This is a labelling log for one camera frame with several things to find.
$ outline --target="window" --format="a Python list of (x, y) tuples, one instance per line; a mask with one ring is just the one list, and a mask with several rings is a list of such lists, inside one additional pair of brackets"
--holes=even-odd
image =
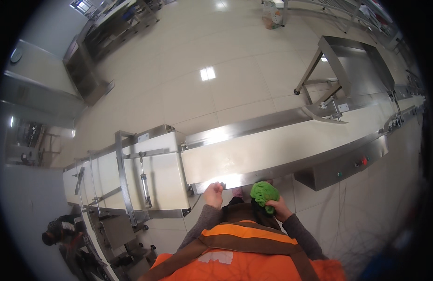
[(85, 14), (92, 4), (88, 0), (74, 0), (70, 6), (78, 10), (81, 14)]

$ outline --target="fluorescent light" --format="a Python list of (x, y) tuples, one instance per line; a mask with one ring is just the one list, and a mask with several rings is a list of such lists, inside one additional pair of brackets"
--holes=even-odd
[(215, 78), (215, 71), (213, 70), (213, 67), (206, 67), (201, 69), (201, 79), (202, 81), (210, 80)]

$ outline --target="orange stripe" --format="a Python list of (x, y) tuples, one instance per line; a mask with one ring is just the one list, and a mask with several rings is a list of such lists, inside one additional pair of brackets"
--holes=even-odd
[(212, 236), (219, 234), (229, 234), (234, 235), (240, 238), (263, 238), (270, 239), (284, 243), (291, 243), (297, 245), (298, 242), (296, 239), (291, 239), (286, 235), (272, 233), (266, 230), (257, 229), (257, 228), (246, 228), (241, 225), (236, 224), (219, 224), (212, 228), (211, 230), (204, 229), (202, 231), (202, 235), (204, 236)]

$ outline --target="plastic bag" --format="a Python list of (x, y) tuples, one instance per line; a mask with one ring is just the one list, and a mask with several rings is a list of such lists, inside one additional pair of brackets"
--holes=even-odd
[(282, 15), (276, 7), (276, 3), (265, 1), (263, 3), (262, 20), (267, 29), (275, 29), (282, 24)]

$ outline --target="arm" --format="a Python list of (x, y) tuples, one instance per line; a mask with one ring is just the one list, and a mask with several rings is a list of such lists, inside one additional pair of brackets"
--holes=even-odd
[(279, 201), (269, 200), (265, 205), (273, 206), (276, 209), (275, 216), (277, 220), (282, 222), (282, 227), (288, 236), (298, 241), (309, 259), (327, 259), (322, 254), (322, 249), (316, 239), (305, 229), (298, 217), (288, 209), (282, 196), (280, 196)]
[(178, 251), (190, 244), (193, 240), (201, 235), (204, 229), (211, 229), (221, 221), (221, 204), (223, 197), (221, 193), (223, 187), (220, 183), (211, 183), (203, 193), (206, 204), (202, 207), (201, 215), (197, 219), (196, 224), (190, 229), (180, 244)]

